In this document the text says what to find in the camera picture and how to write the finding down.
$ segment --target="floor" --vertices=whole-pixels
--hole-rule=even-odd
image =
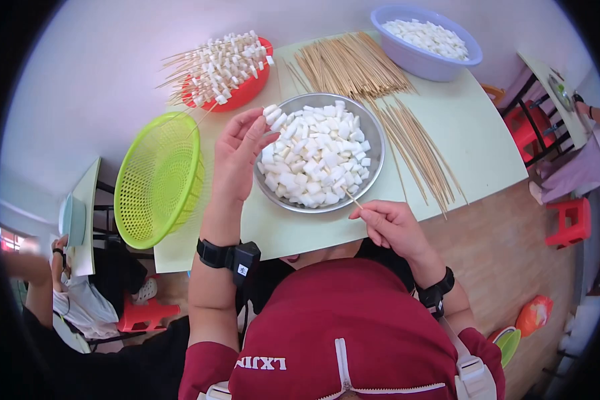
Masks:
[[[542,368],[556,361],[573,292],[573,249],[544,245],[552,218],[529,195],[527,181],[448,213],[448,221],[439,216],[422,226],[463,284],[483,334],[515,324],[536,294],[553,300],[547,325],[520,341],[505,368],[506,399],[522,398],[545,378]],[[161,274],[158,300],[178,304],[186,314],[187,282],[186,273]]]

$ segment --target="red plastic stool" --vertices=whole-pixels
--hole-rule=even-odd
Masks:
[[[160,320],[180,313],[178,305],[162,305],[155,298],[149,299],[147,305],[131,302],[131,297],[125,299],[125,311],[116,324],[120,332],[145,332],[165,330]]]
[[[527,100],[525,102],[525,105],[528,108],[529,106],[531,106],[532,103],[533,101]],[[545,114],[542,108],[536,107],[530,109],[529,115],[534,120],[534,122],[536,123],[536,127],[541,133],[551,128],[551,121],[549,121],[549,117],[547,116],[547,114]],[[531,161],[531,159],[537,153],[539,153],[539,151],[537,150],[539,147],[538,140],[536,132],[534,131],[533,126],[531,126],[531,123],[527,119],[527,116],[525,115],[524,111],[522,111],[522,108],[517,107],[511,110],[511,112],[504,117],[504,123],[509,129],[509,132],[513,137],[513,141],[516,143],[516,147],[518,148],[522,160],[524,162]],[[548,134],[547,136],[543,136],[544,145],[546,147],[551,146],[555,140],[556,136],[553,132]],[[533,156],[525,150],[525,147],[528,145],[533,145]]]
[[[546,208],[558,210],[558,233],[544,240],[547,246],[558,244],[561,249],[591,236],[591,206],[586,198],[551,203]],[[566,226],[567,217],[571,219],[570,227]]]

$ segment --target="purple plastic basin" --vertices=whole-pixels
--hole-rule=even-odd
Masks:
[[[458,37],[465,42],[469,60],[459,61],[442,57],[409,44],[382,27],[382,24],[387,21],[401,19],[410,22],[412,18],[423,23],[431,21],[435,25],[456,32]],[[382,6],[371,12],[371,22],[380,32],[380,44],[386,55],[401,68],[421,78],[437,82],[453,81],[463,68],[473,67],[482,61],[482,50],[473,36],[463,27],[437,12],[408,5]]]

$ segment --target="white shirt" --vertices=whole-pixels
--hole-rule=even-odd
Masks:
[[[118,315],[111,303],[89,283],[88,276],[61,276],[65,292],[54,290],[54,311],[71,322],[87,339],[118,335]]]

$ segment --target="red t-shirt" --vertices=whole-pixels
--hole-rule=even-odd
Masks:
[[[503,399],[500,349],[473,328],[459,337],[488,366]],[[189,347],[178,398],[229,381],[234,399],[335,399],[343,382],[363,399],[455,399],[456,361],[442,327],[389,269],[331,260],[279,284],[240,354],[213,342]]]

